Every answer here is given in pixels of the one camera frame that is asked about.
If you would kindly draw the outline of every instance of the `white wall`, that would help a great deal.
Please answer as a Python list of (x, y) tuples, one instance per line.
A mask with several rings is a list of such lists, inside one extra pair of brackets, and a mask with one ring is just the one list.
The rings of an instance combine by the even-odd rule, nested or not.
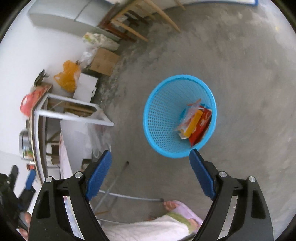
[[(29, 175), (29, 171), (26, 169), (27, 162), (24, 160), (21, 160), (19, 155), (8, 154), (8, 153), (0, 151), (0, 163), (1, 163), (0, 173), (4, 173), (6, 175), (9, 175), (12, 165), (17, 165), (17, 167), (19, 169), (19, 175), (18, 175), (17, 181), (15, 183), (14, 192), (15, 192), (15, 195), (18, 197), (21, 194), (21, 192), (24, 190), (25, 182), (26, 182), (27, 177)], [(41, 188), (41, 184), (39, 184), (38, 182), (35, 181), (33, 183), (33, 187), (35, 188), (36, 193), (33, 197), (33, 200), (31, 202), (31, 205), (28, 210), (30, 213), (32, 213), (32, 211), (33, 211), (34, 204), (36, 202), (38, 193)]]
[(52, 77), (62, 71), (66, 60), (76, 61), (85, 49), (80, 37), (34, 27), (27, 16), (34, 1), (20, 12), (0, 43), (0, 151), (16, 155), (19, 133), (25, 127), (20, 103), (39, 72), (45, 69), (50, 74), (54, 93), (67, 95)]

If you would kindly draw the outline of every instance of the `orange plastic bag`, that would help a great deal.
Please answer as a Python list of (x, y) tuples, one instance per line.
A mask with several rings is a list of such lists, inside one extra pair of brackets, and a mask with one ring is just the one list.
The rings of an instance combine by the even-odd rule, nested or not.
[(76, 90), (76, 80), (79, 78), (81, 70), (78, 64), (67, 60), (63, 64), (63, 72), (56, 74), (54, 80), (68, 92), (74, 92)]

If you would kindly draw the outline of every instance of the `metal screw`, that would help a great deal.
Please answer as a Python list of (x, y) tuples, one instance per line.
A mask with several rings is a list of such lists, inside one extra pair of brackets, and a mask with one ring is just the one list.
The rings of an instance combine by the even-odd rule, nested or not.
[(82, 177), (82, 172), (77, 172), (77, 173), (75, 173), (75, 177), (76, 177), (76, 178), (81, 178), (81, 177)]
[(255, 178), (255, 177), (252, 177), (252, 176), (250, 176), (250, 177), (249, 177), (249, 180), (250, 180), (250, 182), (253, 182), (253, 183), (254, 183), (254, 182), (256, 181), (256, 178)]
[(227, 174), (226, 174), (226, 172), (219, 172), (219, 176), (220, 177), (227, 177)]
[(50, 182), (52, 181), (52, 177), (47, 177), (47, 178), (45, 179), (45, 181), (46, 181), (47, 183), (50, 183)]

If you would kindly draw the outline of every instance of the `red package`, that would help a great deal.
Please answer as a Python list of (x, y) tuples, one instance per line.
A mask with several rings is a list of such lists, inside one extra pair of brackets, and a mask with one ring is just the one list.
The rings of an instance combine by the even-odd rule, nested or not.
[(207, 130), (207, 127), (210, 124), (211, 117), (212, 117), (212, 111), (204, 108), (204, 112), (199, 120), (199, 122), (196, 125), (195, 131), (191, 134), (189, 137), (189, 142), (191, 146), (196, 145), (198, 142), (200, 142), (201, 138), (203, 137), (204, 132)]

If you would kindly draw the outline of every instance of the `gray floor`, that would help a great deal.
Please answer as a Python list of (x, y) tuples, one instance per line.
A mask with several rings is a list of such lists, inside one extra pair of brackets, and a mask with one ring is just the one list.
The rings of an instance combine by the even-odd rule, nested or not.
[[(258, 7), (209, 3), (186, 8), (167, 11), (182, 33), (158, 18), (138, 28), (148, 43), (121, 43), (122, 59), (97, 96), (115, 122), (113, 165), (104, 185), (130, 161), (113, 191), (177, 199), (206, 216), (211, 201), (189, 159), (159, 155), (142, 128), (154, 87), (169, 76), (190, 74), (210, 87), (218, 107), (216, 130), (202, 156), (233, 177), (257, 178), (277, 237), (296, 210), (296, 34), (269, 0)], [(104, 217), (134, 222), (163, 213), (160, 203), (119, 199)]]

